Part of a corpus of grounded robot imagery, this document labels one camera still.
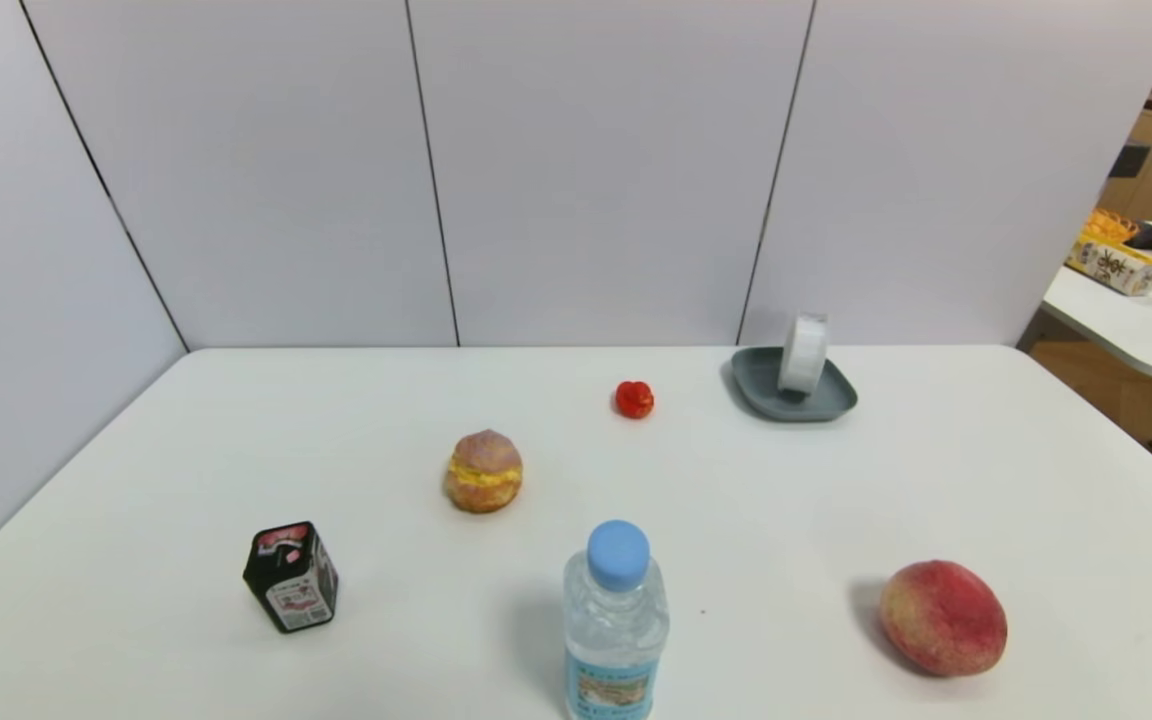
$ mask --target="blue bottle cap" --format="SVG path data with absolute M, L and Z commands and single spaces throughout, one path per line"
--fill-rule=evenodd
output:
M 608 520 L 589 535 L 586 558 L 596 583 L 612 592 L 628 592 L 649 575 L 652 547 L 635 524 Z

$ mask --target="yellow cream filling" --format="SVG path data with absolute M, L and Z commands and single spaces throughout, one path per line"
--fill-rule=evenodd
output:
M 499 484 L 518 482 L 522 479 L 522 470 L 517 468 L 502 470 L 499 471 L 499 473 L 484 473 L 482 470 L 468 468 L 467 465 L 462 465 L 461 462 L 453 460 L 452 462 L 448 462 L 447 469 L 452 470 L 452 472 L 456 475 L 457 480 L 479 487 L 499 486 Z

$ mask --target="barcode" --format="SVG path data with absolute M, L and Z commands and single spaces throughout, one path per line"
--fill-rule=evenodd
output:
M 298 630 L 303 626 L 326 623 L 331 617 L 332 611 L 326 609 L 326 607 L 314 607 L 313 611 L 309 612 L 287 612 L 283 614 L 283 626 L 287 626 L 288 630 Z

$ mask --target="red peach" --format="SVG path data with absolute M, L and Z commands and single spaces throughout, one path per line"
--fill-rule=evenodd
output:
M 984 673 L 1007 646 L 1002 605 L 957 562 L 915 562 L 892 575 L 878 612 L 892 643 L 935 675 Z

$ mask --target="white wall panel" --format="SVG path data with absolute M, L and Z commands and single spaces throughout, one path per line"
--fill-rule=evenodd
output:
M 0 525 L 183 350 L 0 0 Z
M 461 341 L 735 341 L 809 9 L 411 0 Z
M 741 342 L 1014 342 L 1151 83 L 1152 0 L 819 0 Z
M 454 344 L 402 0 L 26 0 L 191 347 Z

